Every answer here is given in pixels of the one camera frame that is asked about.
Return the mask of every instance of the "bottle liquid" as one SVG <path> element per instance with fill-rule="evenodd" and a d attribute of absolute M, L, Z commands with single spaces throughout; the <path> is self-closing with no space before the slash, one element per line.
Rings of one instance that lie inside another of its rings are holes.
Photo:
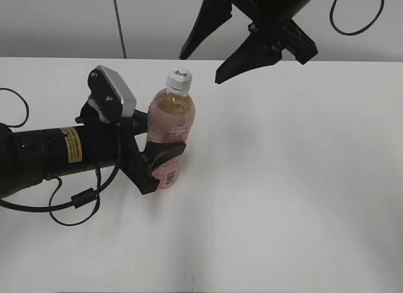
<path fill-rule="evenodd" d="M 196 113 L 189 95 L 191 79 L 187 69 L 168 74 L 166 88 L 155 96 L 149 107 L 147 141 L 186 142 Z M 181 157 L 176 157 L 153 172 L 160 180 L 159 189 L 168 188 L 176 181 L 180 160 Z"/>

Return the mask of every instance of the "yellow warning label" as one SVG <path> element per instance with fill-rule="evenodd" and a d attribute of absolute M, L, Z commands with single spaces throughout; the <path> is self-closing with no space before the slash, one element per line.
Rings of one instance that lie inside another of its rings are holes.
<path fill-rule="evenodd" d="M 64 134 L 67 152 L 69 155 L 69 163 L 79 163 L 82 161 L 82 147 L 80 137 L 74 127 L 60 128 Z"/>

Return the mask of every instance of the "white bottle cap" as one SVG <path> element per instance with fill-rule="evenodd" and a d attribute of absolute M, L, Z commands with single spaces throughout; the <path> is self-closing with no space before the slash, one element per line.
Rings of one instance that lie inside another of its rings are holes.
<path fill-rule="evenodd" d="M 187 95 L 190 90 L 192 75 L 187 69 L 170 71 L 167 79 L 167 88 L 172 93 Z"/>

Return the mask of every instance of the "barcode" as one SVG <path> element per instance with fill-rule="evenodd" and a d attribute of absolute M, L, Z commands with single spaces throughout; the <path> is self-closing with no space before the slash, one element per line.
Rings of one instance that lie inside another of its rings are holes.
<path fill-rule="evenodd" d="M 165 181 L 165 186 L 168 186 L 169 184 L 172 184 L 172 182 L 175 180 L 175 175 L 176 175 L 176 169 L 170 171 L 166 175 L 166 181 Z"/>

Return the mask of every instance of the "screw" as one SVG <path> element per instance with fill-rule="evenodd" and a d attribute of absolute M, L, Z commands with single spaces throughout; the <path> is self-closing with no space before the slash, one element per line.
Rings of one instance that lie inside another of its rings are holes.
<path fill-rule="evenodd" d="M 259 28 L 256 26 L 256 24 L 252 23 L 248 26 L 249 32 L 251 33 L 256 33 L 259 31 Z"/>
<path fill-rule="evenodd" d="M 278 51 L 280 51 L 281 49 L 283 49 L 283 46 L 282 46 L 282 44 L 281 44 L 280 42 L 277 42 L 276 44 L 274 44 L 274 45 L 271 47 L 271 49 L 274 50 L 275 52 L 278 52 Z"/>

